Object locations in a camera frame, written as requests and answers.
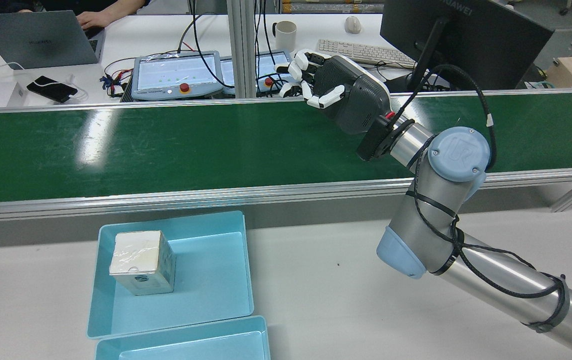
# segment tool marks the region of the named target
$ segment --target cardboard box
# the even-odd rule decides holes
[[[547,82],[555,85],[556,88],[572,87],[572,57],[560,57],[558,65],[552,64],[546,71]]]
[[[164,237],[154,231],[120,232],[110,275],[136,296],[171,293],[176,257]]]

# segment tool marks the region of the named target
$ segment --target robotic arm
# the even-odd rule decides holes
[[[468,127],[432,134],[403,116],[419,89],[394,112],[384,84],[342,55],[302,50],[276,71],[288,71],[300,81],[284,86],[281,96],[302,93],[344,132],[366,133],[357,149],[363,160],[390,154],[414,173],[377,247],[380,259],[413,279],[426,272],[440,276],[572,348],[572,290],[565,276],[536,271],[515,253],[488,246],[456,226],[459,208],[494,162],[493,136],[489,146]],[[492,116],[478,94],[492,131]]]

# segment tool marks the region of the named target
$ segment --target white table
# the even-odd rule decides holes
[[[349,34],[343,24],[345,14],[269,14],[267,16],[268,38],[272,48],[275,48],[274,37],[271,34],[272,23],[289,20],[297,24],[296,50],[316,48],[318,39],[348,41],[352,43],[375,46],[390,46],[379,36],[381,14],[355,14],[362,25],[360,34]],[[101,55],[100,64],[84,64],[62,66],[56,68],[39,68],[31,70],[12,70],[9,66],[0,68],[0,82],[18,82],[25,88],[32,80],[41,75],[54,80],[67,82],[74,76],[76,86],[88,92],[85,100],[71,99],[66,104],[103,104],[117,103],[118,98],[110,98],[101,88],[99,79],[103,76],[103,68],[111,62],[129,57],[162,53],[175,50],[183,30],[192,21],[190,15],[133,15],[126,16],[112,23],[106,29],[106,41]],[[217,50],[222,57],[231,54],[228,16],[204,15],[197,22],[199,45],[201,50]],[[263,33],[263,23],[260,26],[260,51],[268,47]],[[192,30],[188,32],[185,42],[195,47]],[[5,61],[0,57],[0,65]],[[121,61],[108,70],[132,68],[134,60]],[[43,96],[29,92],[25,102],[26,107],[54,106],[55,103]]]
[[[310,211],[284,206],[293,222]],[[257,216],[249,212],[247,223]],[[387,223],[249,230],[254,313],[268,322],[274,360],[572,360],[571,350],[437,276],[411,280],[386,266],[375,248]],[[98,224],[79,226],[92,233],[86,228]],[[464,214],[460,227],[542,271],[563,272],[572,288],[572,209]],[[96,233],[77,240],[0,247],[0,359],[94,358],[85,330]]]

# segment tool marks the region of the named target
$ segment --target monitor stand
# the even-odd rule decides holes
[[[435,25],[432,26],[428,41],[421,51],[421,56],[412,74],[396,77],[385,82],[390,92],[413,92],[417,88],[428,69],[428,63],[433,59],[441,34],[449,22],[450,20],[445,16],[441,16],[435,21]]]

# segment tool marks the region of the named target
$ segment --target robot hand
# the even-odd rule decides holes
[[[290,63],[275,65],[297,82],[285,84],[279,95],[303,95],[347,134],[367,132],[373,119],[390,112],[388,89],[380,80],[343,55],[300,50]]]
[[[285,98],[301,92],[306,103],[317,109],[326,109],[341,100],[346,93],[346,87],[343,84],[337,84],[323,92],[317,92],[315,88],[315,74],[330,58],[329,55],[306,49],[298,51],[295,60],[290,63],[275,65],[277,73],[288,72],[299,82],[289,82],[283,86],[279,96]]]

